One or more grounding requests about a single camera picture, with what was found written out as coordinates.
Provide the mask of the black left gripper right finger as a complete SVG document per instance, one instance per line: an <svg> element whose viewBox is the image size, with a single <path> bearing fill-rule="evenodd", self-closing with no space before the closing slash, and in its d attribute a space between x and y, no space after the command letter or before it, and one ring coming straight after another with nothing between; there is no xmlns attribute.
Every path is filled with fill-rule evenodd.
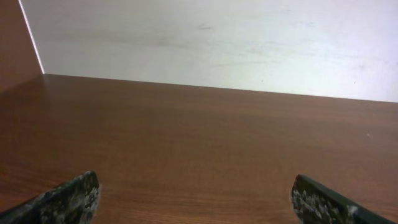
<svg viewBox="0 0 398 224"><path fill-rule="evenodd" d="M295 178L291 202L303 224L395 224L301 174Z"/></svg>

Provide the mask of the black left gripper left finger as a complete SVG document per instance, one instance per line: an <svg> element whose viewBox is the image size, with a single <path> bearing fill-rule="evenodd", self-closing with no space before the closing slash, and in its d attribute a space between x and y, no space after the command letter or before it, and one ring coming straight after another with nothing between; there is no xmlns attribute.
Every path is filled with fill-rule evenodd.
<svg viewBox="0 0 398 224"><path fill-rule="evenodd" d="M90 223L99 201L97 175L87 171L1 212L1 224Z"/></svg>

